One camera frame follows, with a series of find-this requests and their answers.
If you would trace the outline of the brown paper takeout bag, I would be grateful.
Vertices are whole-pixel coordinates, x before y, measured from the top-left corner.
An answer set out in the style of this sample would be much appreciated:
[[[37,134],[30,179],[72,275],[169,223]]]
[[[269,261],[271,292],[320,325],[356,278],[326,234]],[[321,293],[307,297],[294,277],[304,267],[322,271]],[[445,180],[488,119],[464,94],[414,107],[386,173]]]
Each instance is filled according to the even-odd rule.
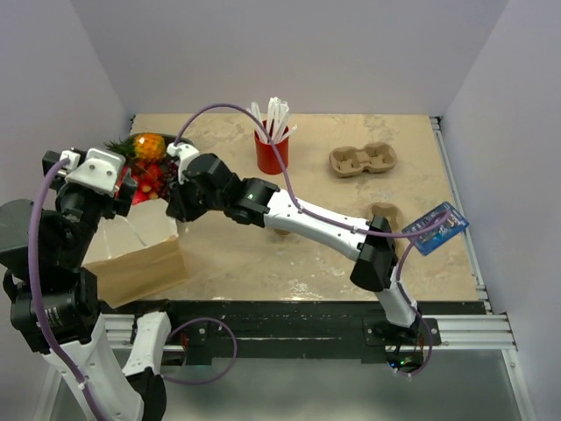
[[[176,220],[162,199],[135,204],[127,216],[102,219],[83,266],[97,278],[98,298],[110,307],[170,289],[188,277]]]

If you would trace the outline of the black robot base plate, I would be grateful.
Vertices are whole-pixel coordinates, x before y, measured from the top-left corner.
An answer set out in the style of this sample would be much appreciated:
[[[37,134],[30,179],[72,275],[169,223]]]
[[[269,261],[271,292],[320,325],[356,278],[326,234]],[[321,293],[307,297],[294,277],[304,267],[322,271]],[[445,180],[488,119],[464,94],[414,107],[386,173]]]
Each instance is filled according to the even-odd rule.
[[[118,309],[102,303],[117,343],[131,346],[139,317],[168,313],[174,335],[164,361],[169,365],[209,365],[214,359],[360,360],[385,363],[444,342],[444,321],[483,316],[481,302],[423,302],[425,324],[398,333],[380,304],[368,301],[138,301]]]

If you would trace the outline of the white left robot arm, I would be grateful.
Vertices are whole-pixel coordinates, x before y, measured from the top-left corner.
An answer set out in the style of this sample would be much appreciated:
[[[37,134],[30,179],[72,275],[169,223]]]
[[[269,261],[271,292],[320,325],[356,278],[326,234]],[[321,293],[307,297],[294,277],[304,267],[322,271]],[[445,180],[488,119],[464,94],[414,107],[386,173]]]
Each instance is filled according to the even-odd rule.
[[[97,278],[82,265],[100,220],[127,215],[137,185],[124,171],[117,193],[106,196],[49,170],[37,200],[1,207],[11,324],[58,372],[88,420],[161,420],[167,407],[163,346],[181,336],[180,320],[164,311],[136,315],[129,359],[119,365]]]

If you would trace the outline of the brown pulp cup carrier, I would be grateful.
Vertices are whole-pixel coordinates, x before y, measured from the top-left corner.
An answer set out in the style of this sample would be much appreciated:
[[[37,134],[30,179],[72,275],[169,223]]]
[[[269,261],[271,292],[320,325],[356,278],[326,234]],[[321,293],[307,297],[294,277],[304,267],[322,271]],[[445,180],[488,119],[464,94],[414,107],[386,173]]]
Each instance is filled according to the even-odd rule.
[[[329,163],[339,178],[353,177],[365,172],[382,174],[395,167],[397,154],[384,142],[369,143],[361,148],[343,146],[330,152]]]

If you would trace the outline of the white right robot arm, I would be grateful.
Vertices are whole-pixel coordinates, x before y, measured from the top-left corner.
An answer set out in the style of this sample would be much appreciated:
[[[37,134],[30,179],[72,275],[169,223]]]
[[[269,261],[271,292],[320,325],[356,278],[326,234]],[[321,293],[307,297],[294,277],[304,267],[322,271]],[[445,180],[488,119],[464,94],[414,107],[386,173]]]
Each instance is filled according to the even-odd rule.
[[[374,293],[385,313],[382,331],[403,345],[422,333],[413,299],[398,281],[398,256],[388,220],[352,218],[298,201],[294,194],[259,178],[239,178],[213,153],[190,145],[172,147],[178,161],[170,184],[167,215],[183,223],[209,211],[240,225],[298,234],[353,261],[352,283]]]

